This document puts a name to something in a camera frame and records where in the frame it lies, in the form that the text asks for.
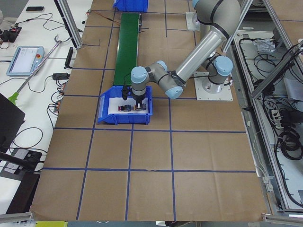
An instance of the tablet screen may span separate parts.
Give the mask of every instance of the tablet screen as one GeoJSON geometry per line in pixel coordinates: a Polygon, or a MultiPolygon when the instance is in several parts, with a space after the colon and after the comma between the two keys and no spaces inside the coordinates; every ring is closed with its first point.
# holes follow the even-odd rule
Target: tablet screen
{"type": "Polygon", "coordinates": [[[20,48],[10,72],[30,72],[38,48],[20,48]]]}

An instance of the blue plastic bin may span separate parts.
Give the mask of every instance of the blue plastic bin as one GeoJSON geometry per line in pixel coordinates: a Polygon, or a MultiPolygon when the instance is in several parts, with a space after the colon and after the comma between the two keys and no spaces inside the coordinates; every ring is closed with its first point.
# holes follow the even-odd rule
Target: blue plastic bin
{"type": "Polygon", "coordinates": [[[148,8],[148,0],[115,0],[113,7],[117,7],[120,11],[145,13],[148,8]]]}
{"type": "Polygon", "coordinates": [[[123,86],[113,86],[101,95],[98,123],[105,121],[111,124],[121,124],[121,123],[145,123],[150,122],[150,117],[152,116],[152,91],[151,86],[146,87],[146,98],[148,98],[148,113],[111,113],[108,114],[109,98],[122,97],[122,87],[123,86]]]}

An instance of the power adapter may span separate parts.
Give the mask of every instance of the power adapter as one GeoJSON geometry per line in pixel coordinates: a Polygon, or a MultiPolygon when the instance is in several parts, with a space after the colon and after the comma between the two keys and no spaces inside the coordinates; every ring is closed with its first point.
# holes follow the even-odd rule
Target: power adapter
{"type": "Polygon", "coordinates": [[[67,72],[61,72],[61,73],[54,73],[53,74],[53,80],[62,80],[62,79],[68,79],[70,77],[70,74],[67,72]]]}

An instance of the black monitor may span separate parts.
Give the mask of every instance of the black monitor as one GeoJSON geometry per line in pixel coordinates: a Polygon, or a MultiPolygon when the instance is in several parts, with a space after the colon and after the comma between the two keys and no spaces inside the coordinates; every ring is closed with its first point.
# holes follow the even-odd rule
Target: black monitor
{"type": "Polygon", "coordinates": [[[0,151],[6,153],[15,138],[25,113],[0,93],[0,151]]]}

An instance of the green conveyor belt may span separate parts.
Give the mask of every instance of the green conveyor belt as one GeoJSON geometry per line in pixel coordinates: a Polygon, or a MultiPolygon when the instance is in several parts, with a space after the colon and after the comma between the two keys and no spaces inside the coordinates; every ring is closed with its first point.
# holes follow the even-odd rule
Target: green conveyor belt
{"type": "Polygon", "coordinates": [[[139,14],[123,13],[117,50],[114,86],[131,85],[130,72],[137,66],[139,14]]]}

